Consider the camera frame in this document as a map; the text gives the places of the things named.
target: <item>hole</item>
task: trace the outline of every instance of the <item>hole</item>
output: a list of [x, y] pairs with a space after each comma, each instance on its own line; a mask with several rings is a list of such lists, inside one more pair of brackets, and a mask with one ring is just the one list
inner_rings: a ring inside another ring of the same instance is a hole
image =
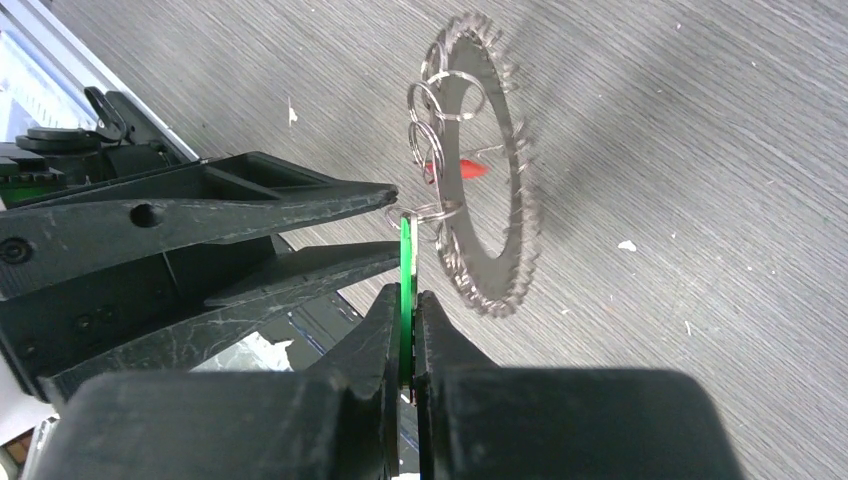
[[139, 228], [153, 228], [162, 223], [162, 215], [153, 205], [142, 203], [130, 210], [130, 221]]
[[0, 243], [0, 259], [9, 265], [26, 263], [32, 259], [33, 248], [23, 238], [7, 238]]
[[[469, 85], [462, 111], [473, 111], [481, 98], [480, 90]], [[501, 129], [488, 102], [474, 119], [460, 123], [460, 161], [471, 177], [463, 180], [465, 201], [474, 233], [490, 258], [498, 258], [503, 252], [509, 226], [509, 160], [501, 145]]]

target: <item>metal gear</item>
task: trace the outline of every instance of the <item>metal gear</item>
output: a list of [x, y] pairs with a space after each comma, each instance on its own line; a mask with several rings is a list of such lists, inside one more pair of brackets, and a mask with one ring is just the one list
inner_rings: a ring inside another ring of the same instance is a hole
[[[527, 295], [539, 257], [540, 234], [539, 208], [528, 180], [527, 124], [524, 120], [513, 123], [506, 100], [506, 93], [518, 88], [514, 81], [518, 66], [497, 50], [501, 36], [485, 15], [469, 13], [451, 19], [427, 52], [421, 81], [413, 83], [407, 95], [410, 147], [438, 196], [437, 202], [421, 207], [422, 213], [428, 212], [422, 221], [435, 224], [442, 266], [466, 304], [494, 317], [515, 313]], [[462, 112], [470, 86], [481, 91], [482, 99], [473, 111]], [[416, 111], [419, 89], [428, 121]], [[486, 253], [474, 232], [460, 171], [459, 124], [473, 119], [486, 103], [497, 118], [503, 143], [462, 155], [501, 151], [509, 164], [509, 226], [496, 258]], [[419, 134], [429, 144], [426, 154], [421, 153]]]

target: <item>circular metal disc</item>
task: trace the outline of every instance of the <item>circular metal disc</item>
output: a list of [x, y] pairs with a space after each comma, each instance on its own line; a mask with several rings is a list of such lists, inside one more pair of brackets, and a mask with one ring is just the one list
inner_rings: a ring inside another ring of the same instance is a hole
[[[509, 162], [510, 213], [504, 249], [497, 258], [490, 257], [474, 231], [465, 199], [462, 174], [460, 172], [459, 135], [462, 122], [447, 121], [444, 124], [442, 149], [445, 167], [439, 180], [441, 201], [461, 202], [465, 208], [445, 220], [446, 233], [454, 236], [458, 253], [462, 257], [468, 275], [475, 288], [490, 300], [508, 297], [513, 288], [521, 260], [522, 249], [522, 197], [519, 173], [518, 148], [514, 138], [514, 126], [510, 118], [506, 96], [494, 64], [480, 39], [473, 34], [461, 35], [448, 49], [448, 70], [459, 70], [476, 77], [485, 88], [489, 104], [494, 111], [503, 138], [504, 150]], [[462, 100], [470, 83], [458, 77], [442, 80], [439, 101], [445, 114], [460, 114]]]

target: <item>green tag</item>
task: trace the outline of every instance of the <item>green tag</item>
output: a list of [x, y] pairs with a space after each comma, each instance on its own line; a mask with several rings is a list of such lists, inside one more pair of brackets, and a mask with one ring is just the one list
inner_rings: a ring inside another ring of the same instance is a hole
[[413, 329], [418, 300], [418, 216], [400, 219], [400, 384], [412, 385]]

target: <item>white debris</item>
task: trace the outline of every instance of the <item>white debris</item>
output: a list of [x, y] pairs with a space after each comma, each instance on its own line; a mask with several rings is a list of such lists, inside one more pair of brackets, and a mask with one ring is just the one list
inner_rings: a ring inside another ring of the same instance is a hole
[[625, 240], [618, 244], [618, 248], [621, 250], [627, 250], [628, 252], [635, 252], [636, 245], [633, 244], [630, 240]]
[[289, 97], [289, 128], [291, 128], [291, 124], [297, 121], [297, 112], [294, 111], [294, 108], [291, 106], [291, 97]]

